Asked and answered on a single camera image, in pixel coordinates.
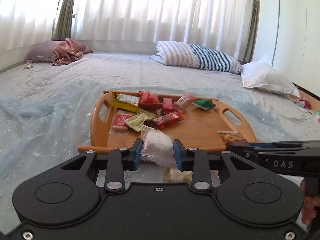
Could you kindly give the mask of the person right hand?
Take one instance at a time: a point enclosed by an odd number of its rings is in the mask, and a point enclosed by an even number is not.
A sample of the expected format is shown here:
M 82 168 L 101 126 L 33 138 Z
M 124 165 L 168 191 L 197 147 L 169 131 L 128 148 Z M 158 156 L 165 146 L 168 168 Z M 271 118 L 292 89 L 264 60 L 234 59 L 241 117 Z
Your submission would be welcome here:
M 312 224 L 312 221 L 316 218 L 318 213 L 316 208 L 319 207 L 319 195 L 312 197 L 307 194 L 305 180 L 301 181 L 300 188 L 304 194 L 304 205 L 301 211 L 302 222 L 309 226 Z

